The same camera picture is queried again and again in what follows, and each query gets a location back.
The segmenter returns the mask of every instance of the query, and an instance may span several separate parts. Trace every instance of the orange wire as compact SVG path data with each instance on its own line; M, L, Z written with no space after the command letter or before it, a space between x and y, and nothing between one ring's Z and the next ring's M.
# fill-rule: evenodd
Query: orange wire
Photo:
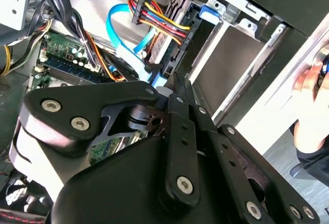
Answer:
M125 78L123 76L121 76L120 78L116 78L115 76L113 76L113 74L111 73L111 71L108 69L106 63L104 62L104 59L103 57L100 55L99 51L98 51L98 48L94 42L94 40L92 39L92 37L88 34L87 31L86 32L86 35L88 37L88 40L92 43L92 46L94 48L94 51L97 55L97 58L99 60L99 62L101 63L101 65L103 66L103 69L106 71L106 73L108 74L108 76L113 80L113 81L116 81L116 82L121 82L123 80L125 80Z
M160 31L161 33L163 33L163 34L165 34L165 35L171 37L173 40L175 40L176 43L178 43L179 45L181 45L181 41L180 41L178 38L176 38L176 37L174 37L174 36L168 34L166 31L162 30L162 29L159 28L157 25L154 25L154 24L152 24L152 23L150 23L150 22L148 22L148 21L146 21L146 20L139 20L139 21L141 21L142 23L147 24L147 25L149 25L149 26L152 26L152 27L157 28L158 31Z
M161 13L163 15L163 11L161 10L161 8L159 7L158 3L154 0L152 0L152 5L155 7L155 9L157 10L157 12Z

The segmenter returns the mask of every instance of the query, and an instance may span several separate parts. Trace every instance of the green circuit board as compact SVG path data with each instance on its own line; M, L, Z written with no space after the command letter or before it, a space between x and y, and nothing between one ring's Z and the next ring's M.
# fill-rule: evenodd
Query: green circuit board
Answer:
M76 39L61 34L48 33L44 37L44 44L47 56L65 59L90 69L92 72L100 72L100 66L95 68L91 66L85 47Z

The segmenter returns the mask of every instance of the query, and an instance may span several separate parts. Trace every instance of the gray floor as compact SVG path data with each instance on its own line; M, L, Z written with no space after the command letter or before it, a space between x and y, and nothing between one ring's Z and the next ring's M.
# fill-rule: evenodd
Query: gray floor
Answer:
M289 174L290 169L299 163L292 134L287 131L264 157L317 211L321 223L329 224L329 214L325 210L329 208L329 188L317 180L294 179Z

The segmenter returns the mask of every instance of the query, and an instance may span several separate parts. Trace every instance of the silver bolt head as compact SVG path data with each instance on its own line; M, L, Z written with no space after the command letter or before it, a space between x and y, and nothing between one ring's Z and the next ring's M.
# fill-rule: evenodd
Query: silver bolt head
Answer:
M183 99L182 99L182 98L180 98L180 97L177 97L176 99L178 100L178 102L184 103L184 101L183 101Z
M253 218L255 218L256 220L260 220L262 218L262 213L261 213L261 211L259 210L259 208L257 207L256 204L249 201L249 202L246 203L246 207L247 207L247 210L248 210L249 214Z
M314 216L313 212L309 209L309 207L303 206L303 210L309 218L315 219L315 216Z
M44 110L52 113L58 112L62 108L61 104L55 100L45 100L41 103L41 106Z
M207 113L207 111L203 107L199 107L199 111L204 115Z
M177 186L183 193L187 195L190 195L193 192L192 182L184 176L180 176L177 179Z
M154 94L154 91L152 91L152 90L149 89L149 88L146 88L145 91L146 91L147 93Z
M227 128L227 130L230 134L233 134L233 135L235 134L235 131L232 127Z
M290 205L290 210L298 219L302 218L299 211L294 206Z
M89 121L82 117L75 117L71 120L71 125L77 130L88 130L90 127Z

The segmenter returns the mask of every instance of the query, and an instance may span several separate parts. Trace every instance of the motherboard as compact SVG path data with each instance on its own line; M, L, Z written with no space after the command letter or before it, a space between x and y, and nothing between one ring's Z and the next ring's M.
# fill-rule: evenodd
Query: motherboard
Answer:
M104 75L100 66L91 66L80 42L50 32L41 43L39 58L30 75L28 91L111 82L113 80ZM146 136L146 132L137 131L130 138L114 138L99 143L90 149L89 162L93 165Z

